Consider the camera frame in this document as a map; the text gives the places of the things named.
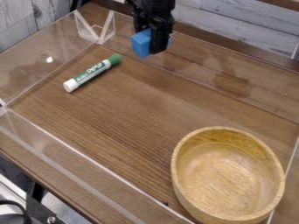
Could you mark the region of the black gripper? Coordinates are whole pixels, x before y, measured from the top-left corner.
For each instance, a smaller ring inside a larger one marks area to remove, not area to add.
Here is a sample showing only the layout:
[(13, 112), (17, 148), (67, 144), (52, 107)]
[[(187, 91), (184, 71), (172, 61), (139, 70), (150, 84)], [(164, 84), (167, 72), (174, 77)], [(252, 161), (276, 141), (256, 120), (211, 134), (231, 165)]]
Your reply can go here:
[(150, 53), (167, 49), (174, 33), (175, 0), (130, 0), (132, 6), (135, 32), (151, 27)]

